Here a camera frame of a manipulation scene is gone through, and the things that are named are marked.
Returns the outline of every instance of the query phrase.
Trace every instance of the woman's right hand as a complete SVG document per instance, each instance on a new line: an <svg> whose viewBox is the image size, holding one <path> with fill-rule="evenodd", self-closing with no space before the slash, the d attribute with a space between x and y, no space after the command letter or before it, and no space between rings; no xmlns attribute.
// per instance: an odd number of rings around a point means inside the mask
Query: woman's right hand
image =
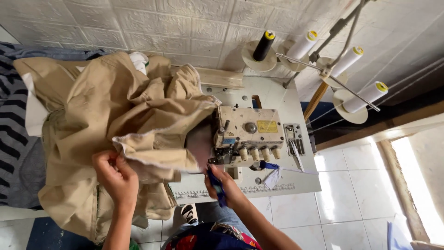
<svg viewBox="0 0 444 250"><path fill-rule="evenodd" d="M237 208L248 205L249 200L227 172L222 172L213 164L211 165L211 171L213 172L214 176L219 179L220 182L222 182L226 196L226 203L229 208L236 210ZM216 190L211 185L208 176L205 176L205 186L210 197L213 199L218 199Z"/></svg>

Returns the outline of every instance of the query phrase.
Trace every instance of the person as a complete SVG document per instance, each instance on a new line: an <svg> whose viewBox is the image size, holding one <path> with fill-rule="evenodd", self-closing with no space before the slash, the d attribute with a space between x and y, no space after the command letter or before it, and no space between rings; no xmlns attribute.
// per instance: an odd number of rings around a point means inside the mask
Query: person
<svg viewBox="0 0 444 250"><path fill-rule="evenodd" d="M128 250L131 221L139 191L137 173L114 151L92 156L97 180L113 199L115 208L103 250ZM186 205L182 215L187 223L170 236L162 250L301 250L283 232L275 228L242 193L231 176L214 165L211 170L223 185L228 207L217 202ZM216 190L207 176L205 185L211 198Z"/></svg>

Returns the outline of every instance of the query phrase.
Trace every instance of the yellow warning sticker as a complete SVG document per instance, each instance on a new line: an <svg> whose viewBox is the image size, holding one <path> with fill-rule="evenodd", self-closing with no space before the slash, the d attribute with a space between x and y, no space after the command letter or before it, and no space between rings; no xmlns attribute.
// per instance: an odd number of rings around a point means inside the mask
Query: yellow warning sticker
<svg viewBox="0 0 444 250"><path fill-rule="evenodd" d="M257 121L259 133L277 133L278 127L275 121Z"/></svg>

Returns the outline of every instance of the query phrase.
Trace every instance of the khaki garment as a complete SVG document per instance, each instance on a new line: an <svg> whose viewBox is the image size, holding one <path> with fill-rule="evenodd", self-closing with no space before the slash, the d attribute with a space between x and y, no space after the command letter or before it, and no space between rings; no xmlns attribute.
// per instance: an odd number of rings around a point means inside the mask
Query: khaki garment
<svg viewBox="0 0 444 250"><path fill-rule="evenodd" d="M106 237L114 205L97 182L91 155L121 151L141 181L134 216L167 220L176 202L166 182L180 180L180 171L198 171L184 149L186 134L220 105L203 95L193 66L173 77L169 59L149 59L146 76L124 52L86 62L14 61L20 75L31 73L51 112L42 129L47 178L40 203L62 229L94 242Z"/></svg>

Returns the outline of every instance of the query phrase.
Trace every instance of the striped blanket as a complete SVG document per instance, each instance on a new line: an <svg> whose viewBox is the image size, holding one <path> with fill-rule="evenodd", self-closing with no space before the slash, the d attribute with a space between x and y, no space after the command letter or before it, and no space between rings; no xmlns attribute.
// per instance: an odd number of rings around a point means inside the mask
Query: striped blanket
<svg viewBox="0 0 444 250"><path fill-rule="evenodd" d="M0 43L0 206L36 208L45 184L45 160L39 137L25 129L28 90L12 61L44 56L59 60L89 60L103 50L30 47Z"/></svg>

